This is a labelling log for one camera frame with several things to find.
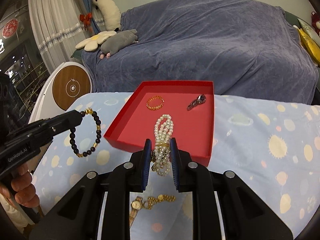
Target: human hand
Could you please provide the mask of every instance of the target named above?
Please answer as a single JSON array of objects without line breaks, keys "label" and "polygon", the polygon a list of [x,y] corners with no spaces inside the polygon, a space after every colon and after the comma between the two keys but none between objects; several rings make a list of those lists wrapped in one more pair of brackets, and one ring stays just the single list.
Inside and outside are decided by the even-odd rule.
[{"label": "human hand", "polygon": [[[32,176],[28,172],[27,164],[23,164],[17,168],[19,176],[11,181],[11,187],[17,193],[14,198],[16,202],[25,207],[37,207],[40,203],[39,197],[36,195],[36,188],[31,184]],[[7,198],[10,203],[14,206],[14,203],[10,200],[9,190],[4,186],[0,185],[0,194]]]}]

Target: watch face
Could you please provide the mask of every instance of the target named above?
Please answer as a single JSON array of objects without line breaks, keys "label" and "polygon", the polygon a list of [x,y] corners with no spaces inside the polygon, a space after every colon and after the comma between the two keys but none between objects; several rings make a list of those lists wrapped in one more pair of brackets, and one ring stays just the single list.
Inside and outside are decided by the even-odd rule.
[{"label": "watch face", "polygon": [[198,97],[198,102],[199,103],[204,103],[205,102],[205,100],[206,100],[206,98],[205,98],[205,95],[199,95],[199,97]]},{"label": "watch face", "polygon": [[140,210],[141,209],[141,202],[138,200],[132,201],[131,202],[131,207],[135,210]]}]

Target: red bow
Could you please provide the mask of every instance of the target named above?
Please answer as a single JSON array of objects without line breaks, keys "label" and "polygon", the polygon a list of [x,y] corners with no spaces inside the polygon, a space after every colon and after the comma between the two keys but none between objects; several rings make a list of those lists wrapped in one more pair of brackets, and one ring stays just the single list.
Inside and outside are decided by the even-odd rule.
[{"label": "red bow", "polygon": [[90,19],[92,18],[92,14],[88,13],[87,15],[80,14],[80,21],[84,24],[84,30],[87,30],[87,27],[90,25]]}]

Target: stuffed toy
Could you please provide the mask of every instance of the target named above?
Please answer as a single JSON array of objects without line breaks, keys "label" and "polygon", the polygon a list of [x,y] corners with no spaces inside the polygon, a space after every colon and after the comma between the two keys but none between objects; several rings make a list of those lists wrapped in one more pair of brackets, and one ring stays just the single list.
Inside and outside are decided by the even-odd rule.
[{"label": "stuffed toy", "polygon": [[113,0],[92,0],[96,9],[100,9],[107,31],[120,29],[121,13]]},{"label": "stuffed toy", "polygon": [[112,55],[116,54],[119,50],[130,46],[132,44],[138,43],[138,36],[136,35],[137,30],[128,30],[119,32],[116,35],[107,39],[101,45],[101,55],[100,59],[103,59],[104,56],[106,58],[110,58]]},{"label": "stuffed toy", "polygon": [[316,12],[311,13],[312,26],[316,29],[316,33],[320,36],[320,18]]},{"label": "stuffed toy", "polygon": [[111,36],[116,35],[116,32],[100,32],[91,38],[85,39],[76,45],[76,49],[82,49],[84,47],[85,51],[94,51],[98,48],[98,44],[101,45]]}]

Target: gold watch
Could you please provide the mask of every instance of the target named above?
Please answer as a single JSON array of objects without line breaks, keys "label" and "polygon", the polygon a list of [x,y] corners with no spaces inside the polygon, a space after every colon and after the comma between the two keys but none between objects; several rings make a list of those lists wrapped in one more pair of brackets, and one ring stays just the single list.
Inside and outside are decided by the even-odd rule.
[{"label": "gold watch", "polygon": [[134,219],[137,216],[138,211],[141,208],[142,208],[142,197],[136,197],[136,199],[131,202],[131,212],[129,215],[129,227],[131,227]]}]

